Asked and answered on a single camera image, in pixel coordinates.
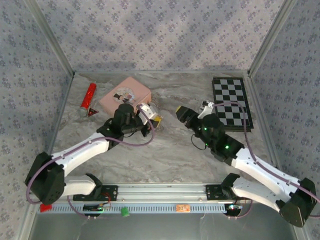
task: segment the patterned wall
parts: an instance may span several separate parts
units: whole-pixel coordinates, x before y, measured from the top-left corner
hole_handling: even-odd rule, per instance
[[[283,0],[38,0],[75,71],[248,69]]]
[[[69,78],[22,0],[0,1],[0,239],[14,239],[24,180],[48,147]]]
[[[319,46],[320,2],[299,0],[254,76],[283,169],[311,178],[318,195]],[[320,239],[320,221],[310,222],[312,236]]]

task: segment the chessboard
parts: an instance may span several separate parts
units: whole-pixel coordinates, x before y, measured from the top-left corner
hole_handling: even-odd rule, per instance
[[[245,90],[244,80],[235,77],[214,77],[212,80],[214,103],[238,102],[244,108],[246,119],[246,130],[248,132],[254,128],[249,103]],[[225,130],[229,132],[243,132],[243,113],[236,105],[216,106],[215,114],[225,125]]]

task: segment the orange label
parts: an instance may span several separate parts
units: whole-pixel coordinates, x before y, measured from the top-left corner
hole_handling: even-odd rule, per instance
[[[190,213],[190,205],[188,204],[178,204],[175,206],[175,211],[177,213]]]

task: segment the red tube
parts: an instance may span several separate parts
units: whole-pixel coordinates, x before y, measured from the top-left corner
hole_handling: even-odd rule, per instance
[[[92,97],[95,94],[95,90],[97,88],[97,85],[95,83],[90,83],[88,90],[86,91],[86,94],[84,96],[83,102],[81,104],[81,108],[88,109],[92,100]]]

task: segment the pink box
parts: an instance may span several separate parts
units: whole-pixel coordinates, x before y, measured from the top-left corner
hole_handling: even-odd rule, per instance
[[[114,116],[120,104],[131,104],[137,112],[137,105],[151,102],[151,90],[135,80],[128,77],[118,86],[112,89],[107,95],[100,99],[104,111],[110,116]]]

